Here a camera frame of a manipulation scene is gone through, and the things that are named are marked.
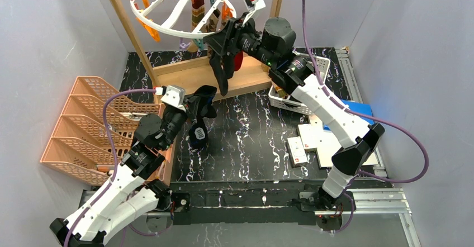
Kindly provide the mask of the black sock with blue print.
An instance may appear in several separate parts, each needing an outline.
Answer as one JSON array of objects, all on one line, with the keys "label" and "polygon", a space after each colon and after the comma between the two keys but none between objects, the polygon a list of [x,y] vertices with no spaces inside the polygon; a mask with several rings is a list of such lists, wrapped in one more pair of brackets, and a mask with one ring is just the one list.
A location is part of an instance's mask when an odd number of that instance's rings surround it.
[{"label": "black sock with blue print", "polygon": [[192,126],[189,129],[189,144],[192,149],[200,150],[207,145],[208,132],[204,118],[215,118],[217,112],[212,101],[217,88],[211,85],[199,87],[194,94],[187,97],[187,106],[191,114]]}]

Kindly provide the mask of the white round clip hanger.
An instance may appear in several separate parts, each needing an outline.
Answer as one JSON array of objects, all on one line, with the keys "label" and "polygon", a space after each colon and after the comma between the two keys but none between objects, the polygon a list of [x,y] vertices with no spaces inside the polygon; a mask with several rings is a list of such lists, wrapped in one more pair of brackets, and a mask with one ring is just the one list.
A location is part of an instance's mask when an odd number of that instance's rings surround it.
[{"label": "white round clip hanger", "polygon": [[174,25],[177,23],[187,6],[191,4],[192,0],[178,0],[168,18],[163,20],[162,23],[153,22],[148,18],[148,14],[163,4],[165,0],[154,0],[144,9],[138,9],[138,7],[135,6],[136,0],[129,1],[133,14],[145,26],[157,31],[158,33],[186,39],[203,39],[205,36],[211,35],[212,32],[204,32],[203,28],[207,23],[210,22],[211,16],[218,8],[221,9],[222,15],[227,14],[233,18],[237,17],[236,9],[229,0],[214,0],[214,3],[208,10],[205,11],[203,18],[198,20],[198,24],[193,28],[192,31],[182,31],[175,29]]}]

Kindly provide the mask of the orange clothes peg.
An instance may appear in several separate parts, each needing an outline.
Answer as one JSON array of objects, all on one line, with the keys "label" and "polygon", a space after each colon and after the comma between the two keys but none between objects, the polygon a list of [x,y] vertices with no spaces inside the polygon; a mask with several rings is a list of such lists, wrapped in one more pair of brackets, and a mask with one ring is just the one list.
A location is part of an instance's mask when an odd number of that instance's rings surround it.
[{"label": "orange clothes peg", "polygon": [[141,21],[140,19],[137,18],[137,21],[142,25],[142,27],[144,29],[147,30],[147,32],[149,33],[149,35],[153,38],[153,40],[155,42],[160,42],[160,36],[159,36],[159,33],[157,30],[151,28],[150,26],[146,25],[145,23],[143,23],[143,21]]}]

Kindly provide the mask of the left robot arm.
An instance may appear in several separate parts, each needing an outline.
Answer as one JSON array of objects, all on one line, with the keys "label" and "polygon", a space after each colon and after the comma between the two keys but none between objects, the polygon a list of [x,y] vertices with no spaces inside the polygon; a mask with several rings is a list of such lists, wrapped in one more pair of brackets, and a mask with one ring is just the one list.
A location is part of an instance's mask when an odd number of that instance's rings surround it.
[{"label": "left robot arm", "polygon": [[50,224],[61,246],[105,246],[139,216],[171,198],[168,185],[159,179],[149,183],[146,180],[165,162],[162,152],[171,147],[187,121],[198,128],[198,144],[206,141],[203,119],[216,117],[212,106],[214,89],[201,89],[189,96],[172,86],[152,92],[163,95],[163,115],[141,116],[129,151],[122,159],[113,157],[112,175],[74,213]]}]

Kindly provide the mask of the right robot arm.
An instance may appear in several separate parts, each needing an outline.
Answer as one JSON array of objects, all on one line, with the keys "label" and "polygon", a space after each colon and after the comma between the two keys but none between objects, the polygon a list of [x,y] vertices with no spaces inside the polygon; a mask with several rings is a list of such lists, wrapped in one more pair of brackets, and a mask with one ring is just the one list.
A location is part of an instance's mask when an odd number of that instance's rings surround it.
[{"label": "right robot arm", "polygon": [[317,207],[330,209],[374,152],[385,129],[351,113],[322,82],[314,57],[294,53],[295,40],[296,33],[286,19],[272,17],[259,32],[246,13],[203,38],[212,50],[210,65],[223,96],[234,75],[234,58],[244,52],[269,66],[272,82],[317,115],[338,139],[341,147],[331,157],[333,166],[314,197]]}]

